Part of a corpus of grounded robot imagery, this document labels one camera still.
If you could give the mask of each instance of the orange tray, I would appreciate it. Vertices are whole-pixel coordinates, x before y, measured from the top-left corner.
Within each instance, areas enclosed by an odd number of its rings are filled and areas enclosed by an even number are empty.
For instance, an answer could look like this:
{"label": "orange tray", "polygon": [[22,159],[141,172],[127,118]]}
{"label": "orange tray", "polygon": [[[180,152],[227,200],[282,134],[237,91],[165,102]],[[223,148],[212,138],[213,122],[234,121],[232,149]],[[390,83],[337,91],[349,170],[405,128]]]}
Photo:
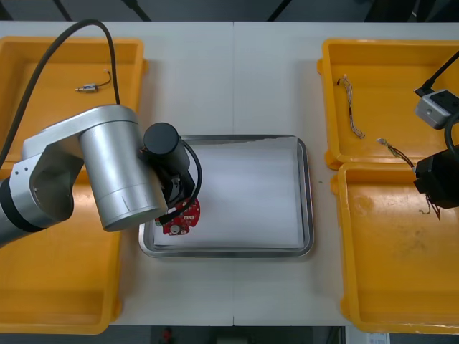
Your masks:
{"label": "orange tray", "polygon": [[[0,39],[0,142],[8,133],[32,73],[54,38],[4,37]],[[143,42],[114,39],[121,104],[137,111],[140,102]],[[99,105],[114,104],[113,83],[96,93],[76,92],[84,84],[102,83],[111,72],[106,39],[68,39],[52,55],[40,75],[6,161],[21,158],[26,138],[61,120]]]}
{"label": "orange tray", "polygon": [[427,211],[408,166],[347,163],[332,179],[341,311],[365,332],[459,333],[458,209]]}
{"label": "orange tray", "polygon": [[[386,138],[413,161],[446,149],[443,132],[433,130],[415,115],[419,97],[413,92],[459,50],[459,41],[403,41],[327,39],[318,62],[326,108],[328,152],[326,163],[400,163],[377,138]],[[352,83],[352,110],[356,127],[351,131],[344,75]],[[451,65],[435,83],[459,95],[459,63]],[[459,128],[453,129],[459,140]]]}
{"label": "orange tray", "polygon": [[[53,38],[0,39],[0,142],[39,58]],[[146,71],[143,43],[115,39],[121,103],[137,111]],[[105,39],[69,39],[45,67],[0,178],[20,159],[24,139],[98,105],[115,102],[113,83],[97,93],[74,89],[108,80]],[[103,230],[86,171],[73,188],[72,217],[0,249],[0,332],[97,334],[120,313],[120,234]]]}

